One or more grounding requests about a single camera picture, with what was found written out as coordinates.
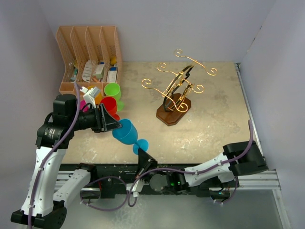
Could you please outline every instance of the plastic cup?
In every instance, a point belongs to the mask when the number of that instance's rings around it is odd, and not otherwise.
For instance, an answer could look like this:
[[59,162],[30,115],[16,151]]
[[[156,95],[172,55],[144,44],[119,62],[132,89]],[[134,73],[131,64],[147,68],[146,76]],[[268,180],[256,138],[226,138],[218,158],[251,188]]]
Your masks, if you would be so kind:
[[121,128],[112,131],[112,136],[125,145],[135,144],[138,140],[138,131],[129,119],[120,120]]
[[81,101],[81,110],[82,110],[82,108],[83,108],[85,105],[86,105],[86,102],[85,102],[84,100],[82,100],[82,101]]
[[95,104],[100,104],[102,99],[103,99],[102,94],[99,93],[99,94],[97,95],[97,97],[94,99],[94,100],[95,100]]
[[118,111],[121,111],[124,107],[124,103],[120,101],[121,88],[117,83],[109,83],[104,87],[105,95],[115,98],[118,103]]
[[101,104],[104,104],[108,113],[113,117],[118,110],[116,100],[112,97],[103,98]]
[[117,114],[114,114],[112,117],[113,117],[116,121],[119,121],[119,120],[120,120],[120,117],[119,117]]

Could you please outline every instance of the wooden base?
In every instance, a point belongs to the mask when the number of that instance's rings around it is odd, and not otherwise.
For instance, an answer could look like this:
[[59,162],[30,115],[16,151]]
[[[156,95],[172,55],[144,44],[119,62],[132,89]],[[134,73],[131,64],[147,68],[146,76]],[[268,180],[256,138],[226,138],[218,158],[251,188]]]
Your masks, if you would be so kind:
[[[173,100],[176,102],[180,98],[181,94],[176,93],[173,95]],[[191,108],[191,100],[188,98],[185,98],[184,103],[188,105],[188,110]],[[170,112],[165,112],[163,105],[161,105],[157,109],[157,118],[159,118],[162,122],[167,124],[168,126],[170,125],[176,125],[180,119],[186,114],[186,112],[179,112],[179,111],[170,111]]]

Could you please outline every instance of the tabletop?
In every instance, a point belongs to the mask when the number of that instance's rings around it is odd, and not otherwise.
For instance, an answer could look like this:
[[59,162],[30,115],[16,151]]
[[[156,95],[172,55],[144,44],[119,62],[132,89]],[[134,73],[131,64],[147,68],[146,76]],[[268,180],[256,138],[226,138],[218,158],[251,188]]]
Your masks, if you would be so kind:
[[[166,69],[181,71],[190,62],[167,62]],[[120,82],[124,108],[121,119],[132,121],[139,139],[149,142],[147,152],[159,163],[203,163],[221,152],[228,143],[249,139],[248,111],[233,62],[207,62],[216,68],[216,76],[208,75],[196,65],[189,81],[202,84],[204,92],[191,92],[187,98],[192,107],[178,124],[167,126],[156,118],[163,103],[161,94],[141,86],[144,78],[164,91],[173,74],[157,70],[158,62],[124,62]],[[75,132],[62,163],[137,163],[138,157],[127,146],[114,139],[111,132],[96,134],[92,130]]]

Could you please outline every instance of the purple cable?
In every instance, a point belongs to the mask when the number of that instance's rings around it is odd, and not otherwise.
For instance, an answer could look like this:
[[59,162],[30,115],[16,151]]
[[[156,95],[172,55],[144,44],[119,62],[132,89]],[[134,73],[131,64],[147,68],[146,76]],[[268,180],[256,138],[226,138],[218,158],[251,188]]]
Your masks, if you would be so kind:
[[244,151],[240,155],[238,155],[232,159],[222,161],[221,162],[222,165],[225,163],[230,163],[230,162],[236,161],[236,160],[242,158],[243,156],[245,156],[246,153],[248,153],[249,149],[251,148],[252,142],[253,142],[253,125],[252,125],[251,120],[248,121],[248,125],[249,125],[249,131],[250,131],[250,139],[249,139],[246,149],[244,149]]
[[235,177],[235,187],[234,187],[234,191],[232,193],[232,195],[225,201],[225,202],[218,202],[218,201],[215,201],[214,200],[214,203],[217,203],[217,204],[220,204],[220,205],[223,205],[223,204],[226,204],[228,201],[230,201],[233,196],[235,195],[235,192],[237,190],[237,186],[238,186],[238,176]]
[[[39,168],[43,169],[43,167],[45,166],[45,163],[48,161],[49,157],[52,155],[52,153],[60,146],[60,144],[66,139],[66,137],[69,135],[69,133],[72,131],[72,129],[75,126],[75,123],[77,121],[78,115],[80,113],[80,107],[81,107],[81,101],[80,101],[80,91],[79,91],[79,86],[77,85],[76,81],[74,81],[74,86],[75,88],[77,88],[76,90],[76,94],[77,94],[77,107],[76,107],[76,113],[75,113],[75,117],[71,123],[71,126],[69,127],[69,129],[67,130],[67,132],[64,134],[64,136],[58,141],[58,143],[49,151],[49,153],[46,155],[46,157],[42,160],[41,165],[39,166]],[[33,184],[33,189],[32,189],[32,194],[30,196],[30,208],[29,208],[29,215],[28,215],[28,225],[29,225],[29,229],[33,229],[32,227],[32,213],[33,213],[33,205],[34,205],[34,199],[35,199],[35,195],[37,192],[37,187],[38,187],[38,181],[39,178],[41,176],[43,170],[38,170],[34,184]]]
[[[117,179],[117,180],[121,181],[121,182],[124,184],[125,189],[126,189],[126,183],[125,183],[121,178],[115,177],[115,176],[108,176],[108,177],[99,178],[99,179],[97,179],[97,180],[95,180],[95,181],[93,181],[93,182],[87,184],[86,186],[93,185],[93,184],[96,183],[96,182],[99,182],[99,181],[102,181],[102,180],[106,180],[106,179],[109,179],[109,178],[110,178],[110,179],[111,179],[111,178],[114,178],[114,179]],[[83,201],[83,198],[82,198],[82,196],[81,196],[81,194],[80,194],[80,197],[81,197],[81,201],[82,201],[83,204],[87,205],[88,207],[94,208],[94,209],[96,209],[96,210],[100,210],[100,211],[115,211],[115,210],[118,210],[118,209],[120,209],[121,207],[123,207],[123,205],[124,205],[124,204],[126,203],[126,201],[127,201],[127,195],[126,195],[125,200],[123,201],[123,203],[122,203],[121,205],[117,206],[116,208],[106,209],[106,208],[98,208],[98,207],[96,207],[96,206],[93,206],[93,205],[89,204],[88,202],[84,202],[84,201]]]
[[[237,156],[237,157],[235,157],[235,158],[232,158],[232,159],[230,159],[230,160],[226,160],[226,161],[221,162],[221,165],[223,165],[223,164],[225,164],[225,163],[230,163],[230,162],[236,161],[236,160],[240,159],[241,157],[243,157],[243,156],[249,151],[249,149],[250,149],[250,147],[251,147],[251,145],[252,145],[252,142],[253,142],[253,125],[252,125],[252,121],[251,121],[251,120],[248,121],[248,125],[249,125],[249,131],[250,131],[250,139],[249,139],[249,142],[248,142],[248,145],[247,145],[246,149],[244,149],[244,151],[243,151],[239,156]],[[197,173],[198,173],[198,174],[206,173],[206,172],[208,172],[208,171],[210,171],[210,170],[212,170],[212,169],[214,169],[214,168],[216,168],[216,167],[218,167],[218,166],[219,166],[219,164],[215,164],[215,165],[213,165],[213,166],[211,166],[211,167],[209,167],[209,168],[207,168],[207,169],[205,169],[205,170],[198,171]],[[87,204],[87,206],[92,207],[92,208],[97,209],[97,210],[101,210],[101,211],[114,211],[114,210],[118,210],[119,208],[121,208],[121,207],[125,204],[126,199],[127,199],[128,205],[129,205],[130,207],[133,207],[133,206],[135,205],[137,199],[135,200],[135,202],[134,202],[132,205],[130,204],[130,197],[131,197],[131,194],[132,194],[132,191],[131,191],[132,188],[135,186],[135,184],[137,183],[137,181],[140,180],[143,176],[145,176],[145,175],[147,175],[147,174],[149,174],[149,173],[151,173],[151,172],[155,172],[155,171],[169,171],[169,172],[178,172],[178,173],[183,173],[183,174],[196,174],[196,172],[183,171],[183,170],[178,170],[178,169],[173,169],[173,168],[154,168],[154,169],[152,169],[152,170],[149,170],[149,171],[147,171],[147,172],[141,174],[141,175],[134,181],[134,183],[132,184],[132,186],[131,186],[131,188],[130,188],[130,191],[129,191],[129,192],[127,191],[127,196],[126,196],[124,202],[123,202],[120,206],[118,206],[118,207],[116,207],[116,208],[111,208],[111,209],[102,209],[102,208],[97,208],[97,207],[94,207],[94,206],[90,206],[88,203],[84,203],[84,204]],[[118,178],[118,177],[115,177],[115,178],[119,179],[119,180],[120,180],[122,183],[124,183],[124,185],[126,186],[126,184],[125,184],[125,182],[124,182],[123,180],[121,180],[121,179]],[[97,180],[91,182],[90,184],[94,184],[95,182],[98,182],[98,181],[100,181],[100,180],[101,180],[101,179],[97,179]],[[235,195],[235,191],[236,191],[236,189],[237,189],[237,185],[238,185],[238,178],[236,177],[235,190],[234,190],[234,192],[232,193],[232,195],[231,195],[230,198],[232,198],[232,197]]]

